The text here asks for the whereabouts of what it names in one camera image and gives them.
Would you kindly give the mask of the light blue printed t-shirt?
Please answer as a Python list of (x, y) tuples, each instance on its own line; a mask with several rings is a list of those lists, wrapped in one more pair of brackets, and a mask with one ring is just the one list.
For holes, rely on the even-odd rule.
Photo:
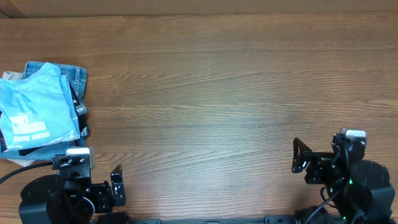
[(21, 80), (1, 80), (1, 141), (8, 151), (80, 138), (68, 78), (45, 63)]

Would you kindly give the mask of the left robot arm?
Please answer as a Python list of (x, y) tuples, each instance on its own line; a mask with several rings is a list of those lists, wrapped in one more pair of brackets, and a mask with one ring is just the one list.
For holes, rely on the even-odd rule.
[(21, 191), (23, 224), (91, 223), (94, 215), (126, 204), (121, 164), (110, 173), (110, 182), (98, 184), (91, 181), (89, 154), (54, 157), (50, 165), (57, 174), (35, 179)]

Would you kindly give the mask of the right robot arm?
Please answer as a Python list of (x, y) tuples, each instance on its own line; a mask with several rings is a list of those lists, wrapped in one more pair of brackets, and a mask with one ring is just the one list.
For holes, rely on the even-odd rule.
[(307, 184), (322, 184), (323, 203), (297, 211), (302, 223), (393, 223), (395, 190), (388, 169), (364, 159), (366, 132), (342, 129), (331, 142), (332, 152), (314, 152), (293, 140), (292, 172), (305, 171)]

